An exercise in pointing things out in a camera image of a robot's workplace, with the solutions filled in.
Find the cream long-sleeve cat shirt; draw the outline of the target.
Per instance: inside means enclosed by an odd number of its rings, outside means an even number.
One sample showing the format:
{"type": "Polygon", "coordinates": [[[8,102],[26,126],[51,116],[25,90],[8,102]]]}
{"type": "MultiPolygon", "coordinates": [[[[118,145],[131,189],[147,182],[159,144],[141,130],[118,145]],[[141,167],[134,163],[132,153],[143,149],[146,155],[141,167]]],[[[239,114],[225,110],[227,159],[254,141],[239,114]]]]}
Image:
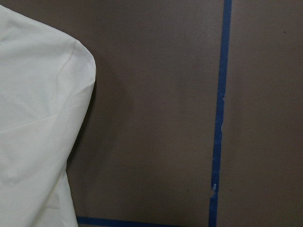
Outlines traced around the cream long-sleeve cat shirt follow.
{"type": "Polygon", "coordinates": [[[77,226],[66,166],[95,78],[80,41],[0,8],[1,226],[77,226]]]}

